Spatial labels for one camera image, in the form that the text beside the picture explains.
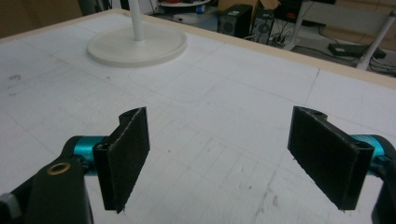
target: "cable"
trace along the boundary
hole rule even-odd
[[[286,23],[285,23],[285,25],[283,25],[283,27],[282,27],[282,31],[280,32],[282,35],[283,35],[283,32],[285,31],[285,27],[286,27],[286,25],[288,24],[289,22],[288,21],[286,21]]]
[[[265,18],[264,24],[267,24],[267,21],[268,21],[268,17]],[[259,37],[257,37],[257,39],[256,39],[256,43],[259,43],[261,37],[262,37],[262,30],[260,31]]]
[[[289,37],[289,36],[291,36],[291,34],[292,34],[292,32],[288,31],[285,35],[283,35],[283,38]]]
[[[152,2],[151,2],[151,0],[148,0],[148,1],[149,1],[149,4],[151,5],[152,14],[154,15],[154,14],[155,14],[154,5],[152,5]]]
[[[250,38],[253,38],[254,36],[256,36],[256,35],[245,36],[243,39],[250,39]]]
[[[103,11],[102,8],[100,7],[99,0],[95,0],[95,3],[96,3],[96,5],[94,6],[95,7],[95,11],[96,12]]]
[[[376,72],[378,74],[381,75],[386,75],[386,76],[390,76],[390,77],[396,77],[396,71],[395,70],[387,70],[387,69],[383,69],[381,67],[376,67],[374,64],[369,63],[369,67],[373,72]]]
[[[394,68],[394,69],[396,69],[396,65],[381,63],[381,62],[380,62],[379,60],[377,60],[375,57],[372,57],[371,60],[374,61],[375,63],[378,63],[378,64],[382,65],[382,66],[386,66],[386,67],[389,67],[389,68]]]
[[[108,2],[108,9],[112,9],[113,8],[113,0],[107,0]]]
[[[332,37],[329,37],[329,36],[324,35],[324,34],[320,31],[320,25],[318,25],[318,33],[319,33],[319,35],[321,35],[321,36],[323,36],[323,37],[325,37],[325,38],[328,38],[328,39],[334,41],[336,44],[340,44],[340,42],[339,42],[337,39],[334,39],[334,38],[332,38]]]
[[[279,20],[276,20],[276,26],[277,26],[277,31],[280,31],[280,27],[279,27]]]
[[[304,19],[306,13],[308,13],[308,11],[311,9],[311,7],[312,7],[314,4],[315,4],[315,2],[312,2],[311,6],[309,6],[309,8],[306,9],[306,12],[304,13],[303,16],[300,17],[300,15],[299,15],[298,19],[297,19],[296,22],[295,22],[296,24],[297,24],[297,22],[299,22],[300,20],[303,20],[303,19]]]
[[[380,4],[380,1],[379,1],[379,0],[377,0],[377,2],[376,2],[376,6],[375,6],[375,11],[377,11],[377,10],[378,10],[378,8],[379,8],[379,4]]]

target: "black equipment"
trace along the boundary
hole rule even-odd
[[[301,4],[304,0],[279,0],[279,6],[275,9],[275,18],[282,21],[296,22]],[[313,0],[314,2],[334,4],[335,0]],[[312,21],[304,21],[303,25],[317,24]]]
[[[227,8],[218,18],[218,33],[240,38],[249,36],[253,7],[235,4]]]
[[[396,223],[396,150],[378,135],[348,135],[319,111],[295,106],[288,149],[340,210],[356,208],[367,174],[384,184],[373,223]]]
[[[112,8],[108,0],[78,0],[78,5],[83,16],[88,16]]]
[[[61,155],[0,196],[0,223],[93,223],[84,175],[97,175],[106,210],[122,211],[149,154],[146,108],[119,116],[110,136],[74,136]]]
[[[364,56],[369,46],[367,45],[348,45],[348,44],[329,44],[327,49],[337,57],[353,57],[360,58]],[[376,59],[383,59],[387,56],[387,53],[377,48],[373,53],[373,57]]]
[[[251,29],[252,41],[268,45],[274,25],[274,11],[258,7]]]

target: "workbench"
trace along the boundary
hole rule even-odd
[[[95,223],[371,223],[379,178],[339,211],[287,150],[294,105],[346,133],[396,145],[396,79],[184,24],[187,50],[139,68],[87,53],[131,22],[110,10],[0,40],[0,193],[53,161],[75,135],[109,135],[146,106],[151,151],[123,213],[104,210],[85,177]]]

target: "floor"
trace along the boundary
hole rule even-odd
[[[216,7],[207,7],[204,14],[198,15],[194,12],[194,9],[187,8],[183,10],[169,10],[162,14],[156,14],[156,17],[163,18],[170,21],[184,20],[183,23],[188,25],[200,27],[213,32],[217,31],[218,26],[218,11]],[[282,31],[283,34],[291,34],[294,28],[294,23],[286,22],[282,20],[275,20],[272,34],[277,34]],[[315,58],[320,58],[322,60],[340,63],[347,66],[354,67],[358,62],[356,58],[350,57],[334,57],[332,53],[327,49],[328,45],[331,43],[339,42],[341,44],[354,44],[348,43],[343,40],[334,40],[326,37],[319,33],[319,30],[323,30],[324,26],[310,26],[303,28],[300,31],[299,37],[301,42],[299,47],[294,48],[293,51],[296,53],[301,53],[304,55],[312,56]],[[284,44],[287,44],[290,40],[290,35],[286,35]],[[282,48],[282,44],[277,44],[277,48]],[[396,77],[396,51],[383,49],[387,56],[384,59],[378,59],[372,61],[373,69],[368,68],[368,71],[377,73],[386,73],[383,75]]]

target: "white pole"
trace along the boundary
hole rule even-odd
[[[131,10],[132,26],[134,27],[134,40],[142,41],[145,39],[142,28],[142,20],[140,19],[140,6],[138,0],[129,0],[129,8]]]
[[[285,48],[283,48],[283,49],[292,50],[292,49],[294,49],[294,47],[296,47],[298,32],[300,31],[300,28],[303,24],[304,16],[308,12],[309,8],[312,7],[313,4],[314,4],[314,2],[311,2],[309,0],[303,0],[303,3],[301,4],[301,7],[300,7],[300,12],[298,13],[298,18],[297,18],[296,24],[294,25],[294,30],[293,30],[293,34],[291,36],[291,40],[290,40],[289,44],[287,46],[285,46]]]
[[[357,68],[363,69],[363,70],[367,69],[367,67],[370,64],[371,57],[375,53],[375,50],[378,48],[382,39],[387,34],[387,31],[389,30],[390,26],[393,24],[393,22],[395,20],[396,20],[396,10],[393,10],[392,12],[390,12],[388,20],[382,26],[382,29],[379,32],[379,34],[376,36],[375,40],[370,44],[370,47],[367,49],[364,56],[361,58],[359,63],[356,65]]]

